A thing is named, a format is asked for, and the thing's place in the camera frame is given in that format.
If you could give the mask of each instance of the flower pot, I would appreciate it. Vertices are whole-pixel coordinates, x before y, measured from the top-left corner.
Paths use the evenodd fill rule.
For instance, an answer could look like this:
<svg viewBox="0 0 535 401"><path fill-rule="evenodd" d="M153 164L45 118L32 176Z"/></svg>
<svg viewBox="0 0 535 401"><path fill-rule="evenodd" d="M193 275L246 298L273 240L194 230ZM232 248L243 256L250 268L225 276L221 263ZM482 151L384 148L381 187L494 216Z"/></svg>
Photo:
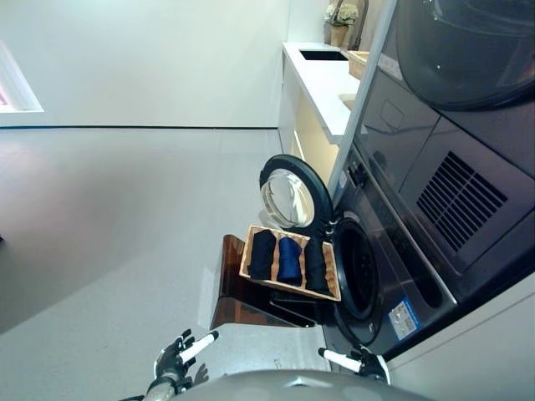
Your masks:
<svg viewBox="0 0 535 401"><path fill-rule="evenodd" d="M349 31L347 25L331 25L331 46L339 48L344 42L345 34Z"/></svg>

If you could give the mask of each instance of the dryer vent grille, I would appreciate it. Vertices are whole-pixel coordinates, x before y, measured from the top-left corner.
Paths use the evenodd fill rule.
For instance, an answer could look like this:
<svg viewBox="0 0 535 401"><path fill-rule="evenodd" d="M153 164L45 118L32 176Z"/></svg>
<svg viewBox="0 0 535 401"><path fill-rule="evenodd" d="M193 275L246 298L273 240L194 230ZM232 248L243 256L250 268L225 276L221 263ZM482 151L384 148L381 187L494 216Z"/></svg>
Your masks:
<svg viewBox="0 0 535 401"><path fill-rule="evenodd" d="M449 152L416 204L457 252L506 201L503 193Z"/></svg>

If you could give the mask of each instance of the dryer door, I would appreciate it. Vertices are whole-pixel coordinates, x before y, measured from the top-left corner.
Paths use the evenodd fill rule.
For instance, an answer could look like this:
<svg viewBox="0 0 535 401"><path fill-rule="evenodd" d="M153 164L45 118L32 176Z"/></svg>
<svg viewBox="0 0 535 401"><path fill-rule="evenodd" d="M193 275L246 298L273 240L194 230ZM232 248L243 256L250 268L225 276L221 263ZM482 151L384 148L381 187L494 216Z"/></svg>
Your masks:
<svg viewBox="0 0 535 401"><path fill-rule="evenodd" d="M327 239L334 211L327 188L304 161L275 155L260 173L266 212L284 230Z"/></svg>
<svg viewBox="0 0 535 401"><path fill-rule="evenodd" d="M492 109L533 96L535 2L401 0L397 51L413 92L436 109Z"/></svg>

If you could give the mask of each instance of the wicker basket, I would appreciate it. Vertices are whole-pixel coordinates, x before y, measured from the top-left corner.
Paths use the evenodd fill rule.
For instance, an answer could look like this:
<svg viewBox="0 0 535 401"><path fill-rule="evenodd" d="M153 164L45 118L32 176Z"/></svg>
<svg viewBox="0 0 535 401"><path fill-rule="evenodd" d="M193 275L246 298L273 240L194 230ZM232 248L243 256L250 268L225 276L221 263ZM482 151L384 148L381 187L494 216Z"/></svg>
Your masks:
<svg viewBox="0 0 535 401"><path fill-rule="evenodd" d="M357 79L362 78L362 73L366 68L369 52L348 51L349 73Z"/></svg>
<svg viewBox="0 0 535 401"><path fill-rule="evenodd" d="M249 276L248 271L249 264L251 263L252 238L257 232L262 230L270 230L275 235L275 238L277 238L277 244L275 245L275 253L273 254L273 264L271 266L271 280L253 280L251 279L251 276ZM334 261L333 246L328 242L324 242L323 245L325 266L327 267L325 279L327 280L327 285L329 286L331 294L333 294L332 297L320 294L319 292L310 291L305 288L307 282L304 274L304 251L302 251L301 255L299 256L299 265L301 266L301 274L303 275L303 282L301 283L301 287L291 286L284 282L277 282L279 258L278 241L285 236L289 236L290 238L295 240L303 250L309 240L309 237L307 236L300 236L299 234L293 234L292 232L272 230L260 226L249 226L249 232L247 233L245 248L243 249L242 264L240 265L240 276L245 277L246 279L251 280L252 282L256 282L258 284L262 284L271 288L276 288L278 290L284 290L301 295L306 295L308 297L329 299L330 301L340 302L342 297L340 295L338 275L336 274L336 263Z"/></svg>

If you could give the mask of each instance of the washer door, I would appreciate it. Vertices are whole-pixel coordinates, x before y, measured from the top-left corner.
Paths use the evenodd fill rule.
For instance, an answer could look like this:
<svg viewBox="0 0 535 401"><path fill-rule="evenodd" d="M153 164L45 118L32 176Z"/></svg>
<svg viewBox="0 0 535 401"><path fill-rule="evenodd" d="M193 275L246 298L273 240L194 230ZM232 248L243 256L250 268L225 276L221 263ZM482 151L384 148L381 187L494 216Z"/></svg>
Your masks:
<svg viewBox="0 0 535 401"><path fill-rule="evenodd" d="M266 212L283 229L326 239L333 221L327 188L312 167L291 155L275 155L260 173Z"/></svg>

